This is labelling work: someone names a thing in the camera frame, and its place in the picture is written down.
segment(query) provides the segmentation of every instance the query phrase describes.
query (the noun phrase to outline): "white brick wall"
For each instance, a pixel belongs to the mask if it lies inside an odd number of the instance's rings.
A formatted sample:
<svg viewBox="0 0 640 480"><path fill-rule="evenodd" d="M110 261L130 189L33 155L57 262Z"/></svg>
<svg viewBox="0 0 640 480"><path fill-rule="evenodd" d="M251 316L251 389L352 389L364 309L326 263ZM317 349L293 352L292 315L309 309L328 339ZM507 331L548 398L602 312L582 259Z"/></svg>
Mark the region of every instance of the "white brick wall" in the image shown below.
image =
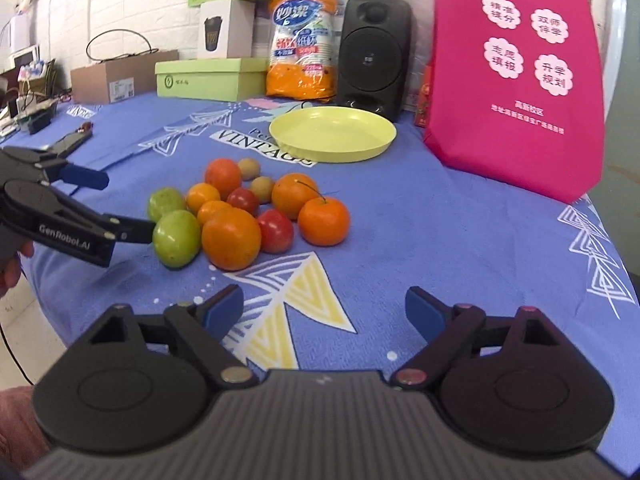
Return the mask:
<svg viewBox="0 0 640 480"><path fill-rule="evenodd" d="M0 0L0 27L10 16L17 0ZM144 34L152 47L176 48L183 59L195 57L199 8L189 8L187 0L39 0L32 10L33 40L41 56L55 57L65 72L88 63L88 40L110 28L130 28ZM8 55L8 40L0 46L0 60ZM146 49L139 37L112 32L92 43L96 58L119 56Z"/></svg>

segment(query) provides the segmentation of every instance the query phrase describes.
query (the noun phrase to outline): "white tile floor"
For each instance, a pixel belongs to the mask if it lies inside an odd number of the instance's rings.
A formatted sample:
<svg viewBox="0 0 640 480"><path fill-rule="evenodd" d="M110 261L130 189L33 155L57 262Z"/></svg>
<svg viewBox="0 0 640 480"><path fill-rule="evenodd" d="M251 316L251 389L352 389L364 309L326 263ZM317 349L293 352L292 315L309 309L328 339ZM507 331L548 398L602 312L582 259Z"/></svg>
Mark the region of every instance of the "white tile floor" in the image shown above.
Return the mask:
<svg viewBox="0 0 640 480"><path fill-rule="evenodd" d="M65 351L24 277L0 299L0 324L15 357L34 383ZM0 390L22 384L27 382L0 339Z"/></svg>

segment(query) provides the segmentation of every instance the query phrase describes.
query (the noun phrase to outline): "orange plastic package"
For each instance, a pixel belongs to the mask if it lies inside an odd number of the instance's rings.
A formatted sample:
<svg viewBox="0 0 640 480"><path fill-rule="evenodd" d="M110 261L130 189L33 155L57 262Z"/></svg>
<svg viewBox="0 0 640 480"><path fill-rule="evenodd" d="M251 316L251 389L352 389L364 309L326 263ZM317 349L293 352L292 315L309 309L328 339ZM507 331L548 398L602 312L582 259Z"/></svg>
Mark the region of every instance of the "orange plastic package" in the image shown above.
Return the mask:
<svg viewBox="0 0 640 480"><path fill-rule="evenodd" d="M337 0L273 0L275 25L267 95L326 99L335 94L333 16Z"/></svg>

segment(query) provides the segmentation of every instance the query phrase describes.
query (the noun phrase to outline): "light green shoe box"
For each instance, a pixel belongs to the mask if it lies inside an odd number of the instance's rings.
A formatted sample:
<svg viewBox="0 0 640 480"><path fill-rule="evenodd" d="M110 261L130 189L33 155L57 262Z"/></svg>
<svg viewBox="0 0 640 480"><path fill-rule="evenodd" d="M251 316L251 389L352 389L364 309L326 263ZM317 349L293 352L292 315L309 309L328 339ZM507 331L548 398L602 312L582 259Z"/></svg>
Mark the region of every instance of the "light green shoe box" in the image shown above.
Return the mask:
<svg viewBox="0 0 640 480"><path fill-rule="evenodd" d="M181 59L156 63L160 97L243 101L265 95L265 58Z"/></svg>

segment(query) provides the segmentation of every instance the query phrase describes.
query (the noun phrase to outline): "green tomato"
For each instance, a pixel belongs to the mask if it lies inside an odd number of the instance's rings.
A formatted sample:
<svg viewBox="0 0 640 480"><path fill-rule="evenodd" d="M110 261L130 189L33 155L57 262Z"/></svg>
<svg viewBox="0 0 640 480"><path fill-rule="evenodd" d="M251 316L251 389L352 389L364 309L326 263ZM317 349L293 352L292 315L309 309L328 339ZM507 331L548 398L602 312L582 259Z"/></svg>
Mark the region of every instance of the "green tomato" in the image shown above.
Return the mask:
<svg viewBox="0 0 640 480"><path fill-rule="evenodd" d="M154 229L154 249L167 267L184 267L200 251L200 224L189 211L171 211Z"/></svg>
<svg viewBox="0 0 640 480"><path fill-rule="evenodd" d="M187 209L187 203L182 193L175 187L161 187L149 197L149 202L146 204L146 215L152 222L158 222L162 216L177 209Z"/></svg>

